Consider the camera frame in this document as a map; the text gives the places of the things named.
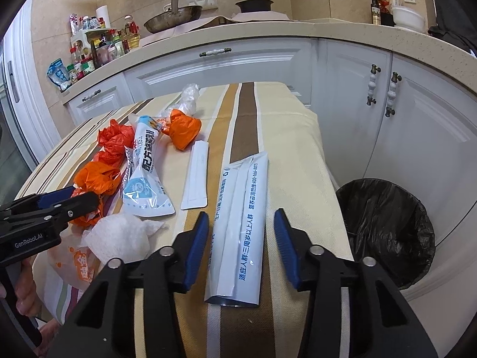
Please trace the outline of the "person's left hand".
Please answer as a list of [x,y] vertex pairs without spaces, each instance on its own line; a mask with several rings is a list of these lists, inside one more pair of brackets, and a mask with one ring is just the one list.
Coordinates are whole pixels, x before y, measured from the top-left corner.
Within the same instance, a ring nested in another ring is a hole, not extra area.
[[[16,308],[21,315],[29,318],[41,314],[42,303],[36,292],[36,284],[33,278],[32,266],[29,259],[22,261],[21,273],[16,282]],[[46,357],[52,341],[58,334],[61,324],[55,318],[43,324],[39,331],[42,335],[42,343],[34,352],[38,357]]]

